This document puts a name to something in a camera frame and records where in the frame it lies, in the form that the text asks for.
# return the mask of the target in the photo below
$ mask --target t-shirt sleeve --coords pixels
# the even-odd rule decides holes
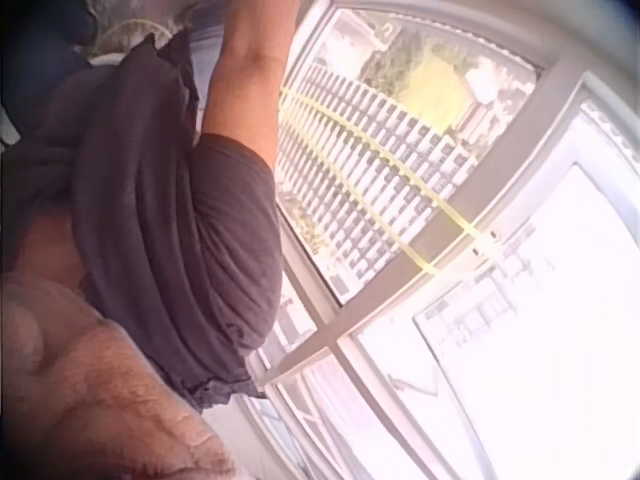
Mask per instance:
[[[202,135],[190,159],[202,255],[216,310],[244,353],[260,347],[280,303],[282,248],[275,182],[253,150]]]

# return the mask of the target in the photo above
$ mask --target raised arm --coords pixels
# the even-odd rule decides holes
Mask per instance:
[[[278,98],[299,0],[231,0],[202,132],[254,150],[273,170]]]

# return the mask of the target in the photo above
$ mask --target tall building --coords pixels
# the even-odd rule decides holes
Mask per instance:
[[[323,239],[312,252],[314,261],[341,298],[358,291],[397,253],[394,234],[411,241],[435,213],[398,164],[447,199],[477,163],[393,99],[319,62],[286,97],[283,111],[281,205],[308,247],[310,236]]]

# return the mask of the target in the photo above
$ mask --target window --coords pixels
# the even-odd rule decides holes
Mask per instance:
[[[402,3],[318,0],[294,45],[250,402],[298,480],[632,478],[633,86],[538,20]]]
[[[276,324],[260,349],[265,366],[280,363],[284,356],[316,330],[286,275],[282,277],[282,294]]]
[[[498,263],[359,337],[463,478],[482,477],[447,379],[498,478],[624,478],[638,460],[640,178],[594,108],[551,154],[571,166]]]
[[[281,392],[344,478],[424,478],[333,357],[283,381]]]
[[[345,302],[469,177],[537,71],[445,25],[363,10],[338,11],[307,63],[283,91],[278,201]]]
[[[303,478],[306,480],[325,480],[326,477],[304,452],[273,404],[269,400],[253,399],[251,402],[273,438],[286,452],[287,457],[298,468]]]

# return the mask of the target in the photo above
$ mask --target dark gray t-shirt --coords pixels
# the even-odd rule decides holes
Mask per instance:
[[[258,395],[245,359],[273,327],[282,253],[272,172],[226,137],[194,147],[197,105],[186,35],[65,81],[4,155],[3,267],[29,218],[69,205],[86,298],[202,409]]]

